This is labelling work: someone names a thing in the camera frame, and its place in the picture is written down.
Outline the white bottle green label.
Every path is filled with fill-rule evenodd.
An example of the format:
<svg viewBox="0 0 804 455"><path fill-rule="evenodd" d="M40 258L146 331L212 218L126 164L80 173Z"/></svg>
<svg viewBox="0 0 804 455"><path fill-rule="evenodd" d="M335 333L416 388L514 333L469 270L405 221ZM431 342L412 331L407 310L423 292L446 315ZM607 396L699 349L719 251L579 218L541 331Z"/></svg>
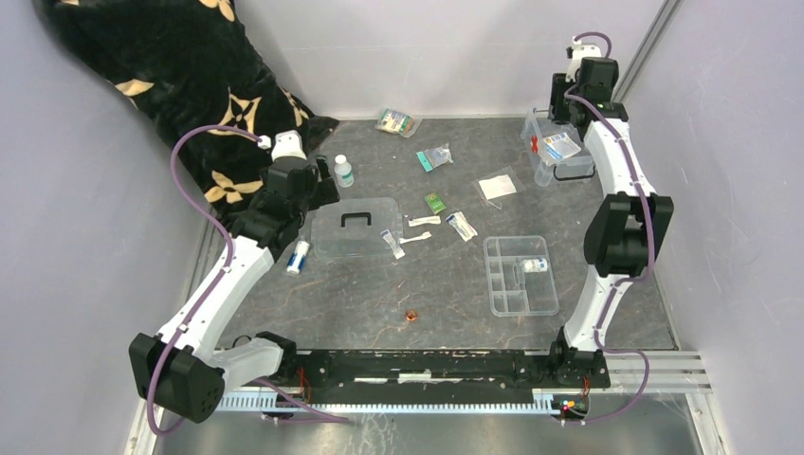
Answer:
<svg viewBox="0 0 804 455"><path fill-rule="evenodd" d="M349 188L354 184L353 167L345 155L337 155L335 157L334 172L340 187Z"/></svg>

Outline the white blue medicine card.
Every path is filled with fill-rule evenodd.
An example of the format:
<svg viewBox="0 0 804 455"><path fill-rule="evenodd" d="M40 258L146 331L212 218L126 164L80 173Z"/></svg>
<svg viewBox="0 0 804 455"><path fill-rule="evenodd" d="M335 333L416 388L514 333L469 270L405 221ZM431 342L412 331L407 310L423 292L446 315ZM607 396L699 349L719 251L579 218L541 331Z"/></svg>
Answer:
<svg viewBox="0 0 804 455"><path fill-rule="evenodd" d="M562 132L543 139L540 155L548 164L555 164L581 151L582 148L567 133Z"/></svg>

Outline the clear plastic storage box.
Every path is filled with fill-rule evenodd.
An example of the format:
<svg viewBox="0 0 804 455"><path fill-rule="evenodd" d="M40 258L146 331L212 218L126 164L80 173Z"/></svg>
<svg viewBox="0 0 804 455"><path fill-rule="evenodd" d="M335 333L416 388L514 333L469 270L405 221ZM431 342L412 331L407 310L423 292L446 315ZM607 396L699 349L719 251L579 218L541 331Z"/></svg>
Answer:
<svg viewBox="0 0 804 455"><path fill-rule="evenodd" d="M521 140L534 171L534 181L540 187L588 181L596 174L594 159L582 145L576 128L554 122L537 108L527 112Z"/></svg>

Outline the blue white bandage roll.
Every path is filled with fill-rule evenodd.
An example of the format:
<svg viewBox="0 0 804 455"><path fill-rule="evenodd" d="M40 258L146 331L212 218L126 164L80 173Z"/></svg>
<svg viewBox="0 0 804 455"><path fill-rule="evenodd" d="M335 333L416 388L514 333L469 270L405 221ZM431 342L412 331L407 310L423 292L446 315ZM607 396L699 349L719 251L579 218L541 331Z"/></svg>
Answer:
<svg viewBox="0 0 804 455"><path fill-rule="evenodd" d="M310 251L311 244L305 240L299 240L288 259L285 272L291 276L298 276L302 273L304 265Z"/></svg>

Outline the teal item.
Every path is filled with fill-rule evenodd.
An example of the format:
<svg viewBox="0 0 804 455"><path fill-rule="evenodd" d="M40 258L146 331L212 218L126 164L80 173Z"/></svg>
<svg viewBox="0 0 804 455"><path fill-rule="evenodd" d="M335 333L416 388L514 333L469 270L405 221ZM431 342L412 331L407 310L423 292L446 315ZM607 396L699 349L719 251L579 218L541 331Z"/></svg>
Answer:
<svg viewBox="0 0 804 455"><path fill-rule="evenodd" d="M430 173L440 166L454 163L449 143L417 152L416 158L426 173Z"/></svg>

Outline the small green packet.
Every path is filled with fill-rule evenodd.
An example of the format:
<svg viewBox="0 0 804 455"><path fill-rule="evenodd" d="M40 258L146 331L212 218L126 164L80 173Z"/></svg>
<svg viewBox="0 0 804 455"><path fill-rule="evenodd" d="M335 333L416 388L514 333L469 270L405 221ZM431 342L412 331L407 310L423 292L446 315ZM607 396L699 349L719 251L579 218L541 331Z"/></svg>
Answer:
<svg viewBox="0 0 804 455"><path fill-rule="evenodd" d="M438 215L447 209L447 205L436 192L427 194L425 196L425 202L434 215Z"/></svg>

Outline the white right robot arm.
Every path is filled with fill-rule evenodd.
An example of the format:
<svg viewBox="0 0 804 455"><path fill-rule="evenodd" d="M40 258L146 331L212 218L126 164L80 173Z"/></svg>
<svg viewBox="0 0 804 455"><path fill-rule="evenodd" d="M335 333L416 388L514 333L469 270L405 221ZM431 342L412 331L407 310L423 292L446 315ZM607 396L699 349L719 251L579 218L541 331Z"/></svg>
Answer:
<svg viewBox="0 0 804 455"><path fill-rule="evenodd" d="M639 165L622 104L586 100L577 82L562 99L594 159L604 194L583 240L584 288L547 362L550 379L571 387L586 371L602 370L615 311L635 283L651 277L674 204L656 192Z"/></svg>

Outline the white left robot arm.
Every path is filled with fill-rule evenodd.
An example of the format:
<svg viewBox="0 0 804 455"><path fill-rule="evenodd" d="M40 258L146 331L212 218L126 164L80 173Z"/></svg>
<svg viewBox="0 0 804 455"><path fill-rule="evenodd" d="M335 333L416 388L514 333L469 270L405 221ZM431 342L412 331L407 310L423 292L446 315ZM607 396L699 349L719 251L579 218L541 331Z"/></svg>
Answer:
<svg viewBox="0 0 804 455"><path fill-rule="evenodd" d="M296 242L307 213L339 200L323 155L278 158L261 181L247 209L220 219L225 250L199 288L155 335L139 334L129 346L139 396L194 423L229 391L258 378L286 386L298 373L296 343L269 332L216 348L250 289Z"/></svg>

